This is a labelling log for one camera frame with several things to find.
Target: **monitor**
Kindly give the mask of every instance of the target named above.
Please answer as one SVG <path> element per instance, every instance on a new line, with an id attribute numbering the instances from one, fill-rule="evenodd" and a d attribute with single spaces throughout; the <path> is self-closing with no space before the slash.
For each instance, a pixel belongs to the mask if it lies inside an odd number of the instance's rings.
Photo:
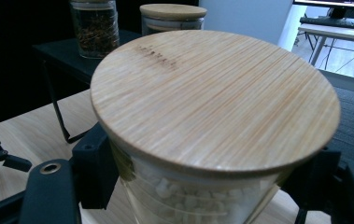
<path id="1" fill-rule="evenodd" d="M 303 5 L 311 7 L 329 7 L 332 9 L 330 17 L 333 19 L 342 19 L 347 13 L 354 14 L 354 2 L 343 0 L 293 0 L 294 5 Z"/>

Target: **round lid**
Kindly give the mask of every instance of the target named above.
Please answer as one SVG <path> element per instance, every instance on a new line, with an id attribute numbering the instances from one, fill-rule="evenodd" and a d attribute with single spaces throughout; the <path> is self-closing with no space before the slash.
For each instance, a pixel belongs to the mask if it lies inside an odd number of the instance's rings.
<path id="1" fill-rule="evenodd" d="M 148 4 L 139 9 L 144 16 L 170 20 L 199 19 L 206 14 L 205 8 L 178 4 Z"/>
<path id="2" fill-rule="evenodd" d="M 216 31 L 148 35 L 107 55 L 92 105 L 123 150 L 196 175 L 273 174 L 306 161 L 340 119 L 327 79 L 293 53 Z"/>

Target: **floor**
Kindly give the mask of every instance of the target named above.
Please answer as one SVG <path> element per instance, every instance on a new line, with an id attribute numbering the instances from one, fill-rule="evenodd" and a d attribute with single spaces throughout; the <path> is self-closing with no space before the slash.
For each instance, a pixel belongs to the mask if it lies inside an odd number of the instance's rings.
<path id="1" fill-rule="evenodd" d="M 310 36 L 313 45 L 316 38 Z M 309 61 L 313 52 L 308 38 L 299 33 L 292 48 L 292 52 Z M 328 38 L 316 63 L 316 67 L 340 75 L 354 77 L 354 42 L 345 40 L 333 40 Z"/>

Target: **keyboard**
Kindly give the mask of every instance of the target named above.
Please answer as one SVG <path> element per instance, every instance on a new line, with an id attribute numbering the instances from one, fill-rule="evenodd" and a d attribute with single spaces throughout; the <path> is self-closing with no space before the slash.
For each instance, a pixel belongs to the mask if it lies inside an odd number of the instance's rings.
<path id="1" fill-rule="evenodd" d="M 329 17 L 318 17 L 318 18 L 302 17 L 300 19 L 300 23 L 354 29 L 353 19 L 331 19 Z"/>

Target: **bamboo lid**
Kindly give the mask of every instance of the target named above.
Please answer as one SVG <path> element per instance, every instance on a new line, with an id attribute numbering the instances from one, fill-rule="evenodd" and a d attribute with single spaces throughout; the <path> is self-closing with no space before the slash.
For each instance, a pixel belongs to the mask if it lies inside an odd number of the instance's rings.
<path id="1" fill-rule="evenodd" d="M 148 4 L 139 8 L 144 16 L 169 19 L 169 20 L 193 20 L 203 18 L 206 9 L 178 4 Z"/>
<path id="2" fill-rule="evenodd" d="M 306 161 L 340 119 L 327 79 L 298 56 L 248 36 L 175 31 L 106 56 L 92 105 L 128 154 L 196 175 L 273 174 Z"/>

